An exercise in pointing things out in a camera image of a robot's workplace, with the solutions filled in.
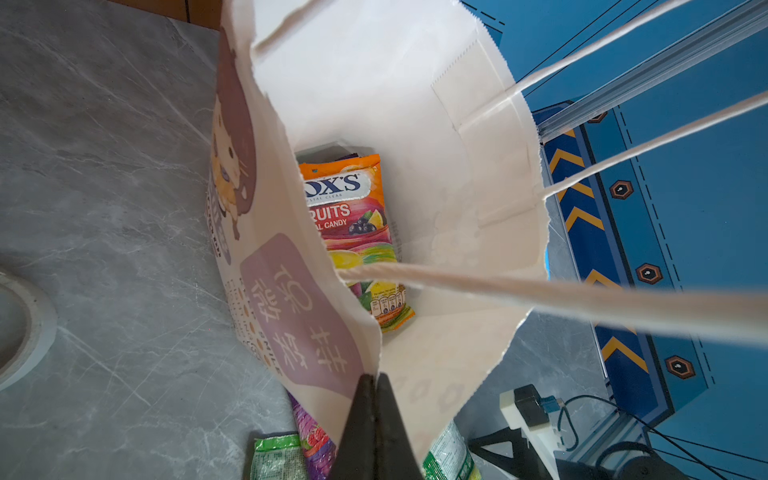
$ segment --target metal rail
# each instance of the metal rail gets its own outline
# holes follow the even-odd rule
[[[543,144],[768,26],[768,0],[747,0],[538,125]]]

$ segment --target marble countertop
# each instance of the marble countertop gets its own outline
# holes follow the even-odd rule
[[[0,392],[2,477],[240,478],[249,437],[295,425],[235,340],[207,239],[217,33],[96,0],[3,12],[0,264],[51,297],[59,324]],[[552,240],[557,257],[568,246]],[[490,433],[498,393],[530,381],[599,390],[590,333],[532,317],[462,433]]]

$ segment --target paper bag handle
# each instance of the paper bag handle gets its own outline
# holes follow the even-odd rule
[[[280,46],[285,40],[291,38],[307,23],[311,22],[320,12],[328,8],[336,0],[309,0],[304,5],[286,16],[280,25],[274,29],[265,39],[253,47],[253,56],[261,61]]]
[[[541,194],[539,194],[538,197],[533,197],[532,199],[530,197],[517,199],[509,204],[499,207],[497,210],[493,210],[481,217],[479,219],[480,226],[487,227],[488,225],[502,222],[510,217],[519,215],[533,208],[536,202],[544,201],[557,192],[563,191],[569,187],[573,187],[575,184],[581,182],[582,180],[589,178],[594,174],[600,173],[609,167],[613,167],[614,165],[629,160],[630,158],[634,158],[637,155],[644,154],[656,147],[660,147],[675,140],[679,140],[683,137],[687,137],[688,135],[695,134],[698,131],[702,131],[705,128],[717,125],[720,122],[738,117],[741,114],[745,114],[748,111],[752,111],[766,104],[768,104],[768,91],[764,91],[761,94],[749,97],[746,100],[742,100],[728,108],[724,108],[723,110],[717,111],[711,115],[707,115],[704,118],[676,128],[667,134],[656,137],[653,140],[649,140],[643,144],[637,145],[636,147],[632,147],[627,151],[623,151],[620,154],[614,155],[613,157],[597,162],[596,164],[591,165],[582,171],[571,175],[570,177],[566,177],[564,180],[561,180],[556,184],[540,190]]]
[[[616,290],[583,283],[469,275],[406,263],[374,263],[337,270],[336,274],[344,282],[385,280],[487,296],[586,322],[653,333],[768,343],[766,294]]]
[[[483,105],[482,107],[478,108],[476,111],[472,112],[461,123],[461,125],[458,126],[459,133],[465,131],[467,128],[477,123],[477,121],[488,117],[488,115],[493,111],[495,111],[496,108],[500,107],[504,103],[511,100],[511,98],[514,97],[515,95],[522,93],[523,90],[526,90],[534,86],[539,81],[542,81],[546,77],[562,70],[563,68],[569,66],[570,64],[581,60],[587,55],[595,53],[597,50],[625,36],[627,33],[633,31],[635,28],[645,25],[651,20],[654,20],[655,18],[659,18],[660,16],[664,15],[668,11],[673,10],[677,7],[680,7],[682,5],[685,5],[688,2],[691,2],[691,0],[667,0],[666,2],[650,10],[649,12],[646,12],[634,18],[633,20],[628,21],[621,27],[605,35],[603,38],[600,38],[599,40],[590,43],[589,45],[582,48],[581,50],[578,50],[575,53],[570,54],[569,56],[563,58],[560,61],[556,61],[552,65],[549,65],[544,68],[540,68],[525,78],[521,78],[519,82],[512,85],[509,89],[501,93],[498,97],[492,99],[487,104]]]

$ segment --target white paper bag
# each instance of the white paper bag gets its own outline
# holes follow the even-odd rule
[[[237,338],[338,442],[359,375],[389,374],[417,458],[501,360],[528,307],[410,290],[415,319],[383,337],[336,276],[294,152],[339,142],[382,158],[401,261],[546,279],[538,136],[521,95],[458,2],[338,0],[257,57],[301,6],[223,7],[208,224]],[[530,207],[487,222],[513,200]]]

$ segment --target twisted paper handle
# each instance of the twisted paper handle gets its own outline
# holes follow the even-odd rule
[[[487,296],[502,303],[535,306],[587,322],[671,335],[701,335],[768,343],[768,295],[649,293],[583,283],[478,276],[407,263],[374,263],[337,270],[342,281],[385,280]]]

